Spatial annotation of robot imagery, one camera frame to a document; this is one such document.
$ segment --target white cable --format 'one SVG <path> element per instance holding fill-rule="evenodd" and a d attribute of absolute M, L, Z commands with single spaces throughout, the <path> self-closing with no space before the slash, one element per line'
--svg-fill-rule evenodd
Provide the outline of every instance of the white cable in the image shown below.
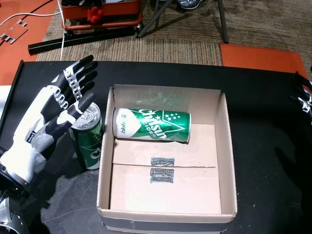
<path fill-rule="evenodd" d="M 60 58 L 59 58 L 59 60 L 62 61 L 63 48 L 64 48 L 64 39 L 65 39 L 65 21 L 64 21 L 63 11 L 62 11 L 62 8 L 60 6 L 59 0 L 58 0 L 58 7 L 59 7 L 59 12 L 60 12 L 60 14 L 62 16 L 62 21 L 63 21 L 63 25 L 64 25 L 64 27 L 63 27 L 63 40 L 62 40 L 62 46 L 60 48 Z"/>
<path fill-rule="evenodd" d="M 34 14 L 34 13 L 17 13 L 14 14 L 10 17 L 8 17 L 7 19 L 5 19 L 2 23 L 0 23 L 0 26 L 2 26 L 5 22 L 7 22 L 9 19 L 15 17 L 15 16 L 55 16 L 60 14 L 60 12 L 54 13 L 54 14 L 48 14 L 48 15 L 40 15 L 40 14 Z"/>

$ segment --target cardboard box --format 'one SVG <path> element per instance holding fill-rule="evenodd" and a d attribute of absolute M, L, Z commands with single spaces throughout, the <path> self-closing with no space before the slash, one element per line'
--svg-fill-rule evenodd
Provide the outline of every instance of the cardboard box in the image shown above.
<path fill-rule="evenodd" d="M 189 112 L 189 144 L 114 139 L 115 108 Z M 151 158 L 174 158 L 170 168 Z M 166 181 L 152 174 L 165 172 Z M 115 85 L 110 89 L 99 170 L 97 209 L 110 230 L 219 233 L 237 213 L 231 132 L 218 90 Z"/>

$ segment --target red machine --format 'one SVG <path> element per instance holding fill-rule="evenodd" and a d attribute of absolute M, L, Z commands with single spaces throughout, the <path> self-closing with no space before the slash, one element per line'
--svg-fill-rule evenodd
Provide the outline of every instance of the red machine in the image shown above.
<path fill-rule="evenodd" d="M 124 0 L 104 3 L 101 7 L 62 6 L 66 31 L 135 26 L 138 31 L 142 24 L 140 0 Z M 66 25 L 66 20 L 87 18 L 87 23 Z"/>

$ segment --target green can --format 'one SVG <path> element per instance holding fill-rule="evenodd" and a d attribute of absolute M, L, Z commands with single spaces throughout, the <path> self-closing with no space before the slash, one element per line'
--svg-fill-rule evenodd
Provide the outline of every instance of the green can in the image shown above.
<path fill-rule="evenodd" d="M 83 168 L 94 170 L 99 168 L 103 127 L 99 107 L 91 103 L 88 109 L 70 128 L 79 163 Z"/>
<path fill-rule="evenodd" d="M 188 142 L 191 114 L 178 111 L 119 108 L 114 111 L 113 133 L 119 138 Z"/>

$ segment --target white robotic hand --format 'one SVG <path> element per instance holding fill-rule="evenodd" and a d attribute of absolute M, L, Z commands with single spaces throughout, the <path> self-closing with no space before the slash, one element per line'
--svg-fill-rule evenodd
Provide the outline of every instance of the white robotic hand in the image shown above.
<path fill-rule="evenodd" d="M 73 63 L 39 91 L 15 130 L 12 147 L 0 157 L 0 176 L 24 186 L 35 166 L 51 156 L 57 139 L 95 98 L 84 95 L 97 76 L 92 60 L 90 55 Z"/>

